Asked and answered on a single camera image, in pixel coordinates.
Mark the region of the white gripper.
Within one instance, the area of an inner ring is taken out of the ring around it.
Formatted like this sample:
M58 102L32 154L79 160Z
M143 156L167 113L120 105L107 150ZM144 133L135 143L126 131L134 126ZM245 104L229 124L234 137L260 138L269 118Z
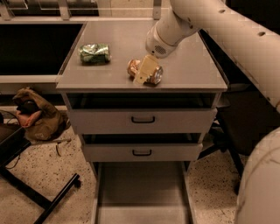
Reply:
M153 26L147 33L145 48L150 54L146 55L141 61L136 71L134 82L138 84L147 82L157 85L160 82L160 65L157 58L166 58L175 50L175 47L167 45L158 36L156 27Z

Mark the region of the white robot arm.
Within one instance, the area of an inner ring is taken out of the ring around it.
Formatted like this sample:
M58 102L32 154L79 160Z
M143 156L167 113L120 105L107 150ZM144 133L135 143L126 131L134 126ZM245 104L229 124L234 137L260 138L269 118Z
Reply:
M280 36L222 0L170 0L148 31L145 47L166 58L186 37L204 30L247 75L269 103L280 103ZM234 224L280 224L280 128L253 149L241 177Z

